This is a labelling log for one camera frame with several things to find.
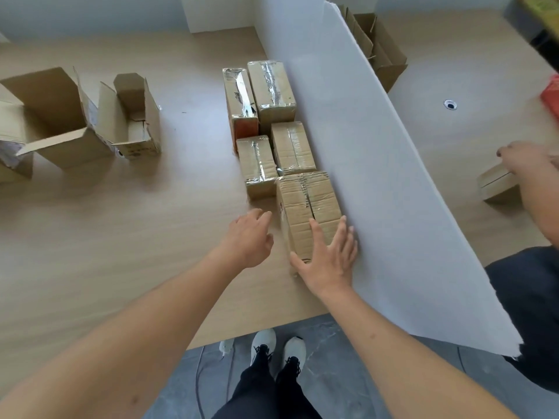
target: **white divider board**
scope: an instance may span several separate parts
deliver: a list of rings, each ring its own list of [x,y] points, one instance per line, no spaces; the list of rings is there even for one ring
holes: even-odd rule
[[[413,335],[518,356],[518,331],[337,7],[255,0],[255,22],[357,228],[360,295]]]

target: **red object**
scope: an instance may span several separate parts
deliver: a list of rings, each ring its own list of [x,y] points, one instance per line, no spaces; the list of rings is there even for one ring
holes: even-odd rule
[[[559,75],[551,77],[549,85],[543,90],[540,97],[551,113],[559,120]]]

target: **forearm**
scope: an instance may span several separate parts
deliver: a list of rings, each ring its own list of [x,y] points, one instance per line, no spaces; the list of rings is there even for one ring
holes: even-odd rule
[[[0,403],[0,418],[141,417],[239,272],[214,250],[14,388]]]
[[[351,288],[322,297],[395,419],[513,418],[466,374],[367,305]]]
[[[518,174],[522,202],[544,236],[559,248],[559,171],[550,162]]]

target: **hand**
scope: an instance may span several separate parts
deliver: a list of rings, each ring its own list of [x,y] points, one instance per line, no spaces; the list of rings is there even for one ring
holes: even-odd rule
[[[505,167],[513,174],[524,174],[549,164],[551,157],[546,147],[529,141],[514,141],[497,150]]]
[[[326,246],[322,228],[315,219],[311,219],[309,222],[314,240],[311,263],[305,263],[293,251],[290,254],[291,265],[318,298],[331,291],[351,288],[357,241],[353,235],[353,226],[348,230],[346,220],[342,216],[332,244]]]
[[[218,250],[241,270],[255,267],[268,258],[274,237],[268,233],[272,212],[252,209],[229,224]]]

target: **black pants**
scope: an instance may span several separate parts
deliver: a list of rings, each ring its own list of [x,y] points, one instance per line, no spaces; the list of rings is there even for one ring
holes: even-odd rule
[[[526,378],[559,393],[559,251],[533,247],[485,268],[524,344],[517,360]]]
[[[258,354],[241,374],[231,400],[213,419],[321,419],[297,384],[297,371],[287,365],[272,378],[268,356]]]

